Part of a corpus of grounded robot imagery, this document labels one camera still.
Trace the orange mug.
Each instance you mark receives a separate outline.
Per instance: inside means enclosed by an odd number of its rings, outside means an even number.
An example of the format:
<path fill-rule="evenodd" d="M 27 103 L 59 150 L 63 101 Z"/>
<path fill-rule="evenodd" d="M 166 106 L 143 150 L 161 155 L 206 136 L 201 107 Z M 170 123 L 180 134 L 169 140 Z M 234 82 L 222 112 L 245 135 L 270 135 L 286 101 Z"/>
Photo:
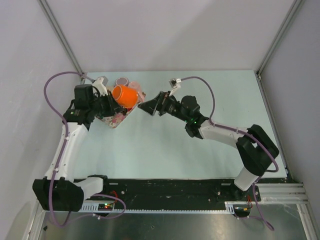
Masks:
<path fill-rule="evenodd" d="M 138 102 L 138 92 L 125 85 L 116 85 L 112 90 L 114 100 L 124 108 L 131 109 Z"/>

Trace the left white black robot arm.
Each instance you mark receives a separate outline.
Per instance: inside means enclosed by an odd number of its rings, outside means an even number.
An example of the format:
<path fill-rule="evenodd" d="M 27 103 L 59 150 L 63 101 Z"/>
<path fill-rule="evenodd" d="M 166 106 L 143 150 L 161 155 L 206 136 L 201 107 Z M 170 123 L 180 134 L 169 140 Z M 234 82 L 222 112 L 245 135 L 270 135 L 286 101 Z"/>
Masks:
<path fill-rule="evenodd" d="M 102 84 L 81 84 L 74 88 L 74 99 L 62 115 L 62 134 L 52 163 L 42 179 L 32 185 L 42 208 L 47 211 L 78 212 L 93 195 L 107 199 L 111 187 L 104 175 L 90 175 L 75 182 L 74 171 L 80 148 L 95 118 L 112 117 L 123 107 Z"/>

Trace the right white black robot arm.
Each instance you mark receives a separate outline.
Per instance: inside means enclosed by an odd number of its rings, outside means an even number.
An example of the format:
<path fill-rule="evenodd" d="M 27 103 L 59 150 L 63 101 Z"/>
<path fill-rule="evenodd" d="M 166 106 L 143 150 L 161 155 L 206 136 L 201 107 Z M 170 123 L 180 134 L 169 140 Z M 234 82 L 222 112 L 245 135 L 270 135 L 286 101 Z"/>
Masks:
<path fill-rule="evenodd" d="M 192 138 L 214 140 L 238 150 L 243 168 L 234 179 L 232 197 L 238 201 L 249 195 L 249 188 L 276 164 L 278 147 L 257 124 L 249 128 L 235 128 L 212 122 L 200 112 L 196 97 L 184 96 L 176 100 L 169 92 L 161 91 L 154 99 L 140 103 L 138 108 L 153 116 L 169 114 L 185 122 L 185 130 Z"/>

